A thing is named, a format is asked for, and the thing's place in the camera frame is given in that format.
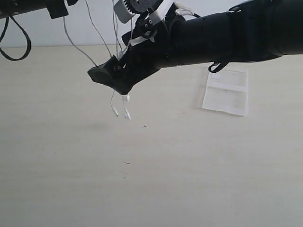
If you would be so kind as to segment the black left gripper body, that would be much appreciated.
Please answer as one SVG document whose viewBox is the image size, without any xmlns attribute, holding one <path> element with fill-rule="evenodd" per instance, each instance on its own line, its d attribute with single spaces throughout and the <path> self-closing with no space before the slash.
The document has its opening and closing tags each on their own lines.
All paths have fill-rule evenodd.
<svg viewBox="0 0 303 227">
<path fill-rule="evenodd" d="M 73 6 L 77 2 L 78 0 L 47 0 L 46 8 L 51 19 L 56 19 L 69 15 L 65 3 L 67 3 L 68 6 Z"/>
</svg>

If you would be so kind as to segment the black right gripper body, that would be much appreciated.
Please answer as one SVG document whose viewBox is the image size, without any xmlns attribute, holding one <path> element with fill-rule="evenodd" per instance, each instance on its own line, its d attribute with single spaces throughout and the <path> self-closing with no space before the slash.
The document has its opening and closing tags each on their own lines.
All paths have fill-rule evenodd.
<svg viewBox="0 0 303 227">
<path fill-rule="evenodd" d="M 158 72 L 162 68 L 183 66 L 185 54 L 178 48 L 178 31 L 186 22 L 183 16 L 170 15 L 154 25 L 148 18 L 138 18 L 135 29 L 139 35 L 150 38 L 136 46 L 129 46 L 125 56 L 119 61 L 125 70 L 125 82 L 134 85 Z"/>
</svg>

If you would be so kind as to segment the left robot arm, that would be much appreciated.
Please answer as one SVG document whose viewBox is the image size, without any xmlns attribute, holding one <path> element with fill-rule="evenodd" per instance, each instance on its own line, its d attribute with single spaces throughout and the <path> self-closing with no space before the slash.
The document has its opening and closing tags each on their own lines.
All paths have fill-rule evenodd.
<svg viewBox="0 0 303 227">
<path fill-rule="evenodd" d="M 47 9 L 50 18 L 67 16 L 66 3 L 73 6 L 78 0 L 0 0 L 0 18 L 21 15 L 40 9 Z"/>
</svg>

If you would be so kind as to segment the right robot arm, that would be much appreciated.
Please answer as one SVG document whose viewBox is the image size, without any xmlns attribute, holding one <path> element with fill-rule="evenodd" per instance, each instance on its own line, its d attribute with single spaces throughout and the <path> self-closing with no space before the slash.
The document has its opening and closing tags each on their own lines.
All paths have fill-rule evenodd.
<svg viewBox="0 0 303 227">
<path fill-rule="evenodd" d="M 121 95 L 162 68 L 209 63 L 217 73 L 231 62 L 260 62 L 303 52 L 300 0 L 247 0 L 226 12 L 199 16 L 172 0 L 126 0 L 137 14 L 120 57 L 88 71 Z"/>
</svg>

